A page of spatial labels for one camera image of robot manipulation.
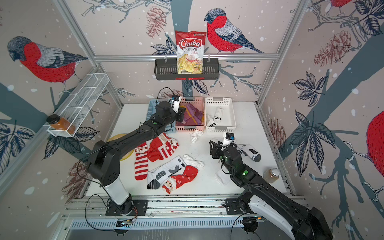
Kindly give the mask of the purple yellow striped sock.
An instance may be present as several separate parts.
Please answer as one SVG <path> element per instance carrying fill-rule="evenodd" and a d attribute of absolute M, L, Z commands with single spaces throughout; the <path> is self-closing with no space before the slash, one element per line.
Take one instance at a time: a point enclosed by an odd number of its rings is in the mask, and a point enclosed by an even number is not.
<path fill-rule="evenodd" d="M 184 111 L 183 125 L 186 126 L 200 126 L 203 122 L 203 112 L 197 109 L 193 104 L 187 103 L 181 105 Z"/>

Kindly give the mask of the white sock two black stripes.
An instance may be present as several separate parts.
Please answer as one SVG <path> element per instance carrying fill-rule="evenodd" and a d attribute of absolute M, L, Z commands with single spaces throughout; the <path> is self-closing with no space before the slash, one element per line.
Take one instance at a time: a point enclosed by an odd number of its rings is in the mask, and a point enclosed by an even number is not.
<path fill-rule="evenodd" d="M 223 108 L 217 107 L 214 114 L 214 119 L 217 125 L 222 121 L 222 117 L 223 117 Z"/>

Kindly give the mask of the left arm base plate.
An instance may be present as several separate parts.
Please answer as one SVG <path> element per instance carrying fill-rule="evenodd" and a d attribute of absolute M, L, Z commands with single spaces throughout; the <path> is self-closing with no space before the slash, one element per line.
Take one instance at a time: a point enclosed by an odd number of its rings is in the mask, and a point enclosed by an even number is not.
<path fill-rule="evenodd" d="M 120 217 L 120 216 L 145 216 L 148 207 L 148 200 L 130 200 L 118 206 L 113 201 L 109 200 L 107 203 L 106 216 L 107 217 Z"/>

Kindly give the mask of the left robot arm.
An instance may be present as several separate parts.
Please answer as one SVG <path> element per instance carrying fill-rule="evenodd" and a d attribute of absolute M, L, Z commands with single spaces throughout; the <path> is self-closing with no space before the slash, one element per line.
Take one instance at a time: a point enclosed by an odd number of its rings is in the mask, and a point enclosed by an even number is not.
<path fill-rule="evenodd" d="M 139 145 L 152 140 L 166 131 L 166 126 L 184 120 L 185 109 L 174 100 L 156 105 L 156 112 L 136 130 L 111 141 L 99 141 L 89 155 L 87 172 L 98 180 L 112 202 L 111 210 L 117 215 L 127 216 L 134 209 L 132 196 L 120 179 L 120 160 Z"/>

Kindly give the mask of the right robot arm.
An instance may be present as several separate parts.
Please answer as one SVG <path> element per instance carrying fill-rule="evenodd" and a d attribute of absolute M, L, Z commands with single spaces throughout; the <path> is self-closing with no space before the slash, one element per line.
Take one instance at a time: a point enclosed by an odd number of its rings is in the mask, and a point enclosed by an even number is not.
<path fill-rule="evenodd" d="M 210 141 L 210 155 L 219 159 L 231 181 L 244 189 L 238 209 L 244 214 L 259 214 L 292 240 L 331 240 L 333 234 L 325 216 L 317 208 L 308 209 L 270 185 L 257 171 L 246 165 L 237 146 Z"/>

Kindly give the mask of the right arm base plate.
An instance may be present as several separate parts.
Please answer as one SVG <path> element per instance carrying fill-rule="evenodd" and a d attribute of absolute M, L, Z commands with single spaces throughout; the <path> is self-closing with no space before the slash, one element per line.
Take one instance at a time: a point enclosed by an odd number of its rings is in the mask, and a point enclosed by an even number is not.
<path fill-rule="evenodd" d="M 226 209 L 227 215 L 240 215 L 240 214 L 260 214 L 267 207 L 267 204 L 257 196 L 251 197 L 249 200 L 242 198 L 225 199 L 222 204 Z"/>

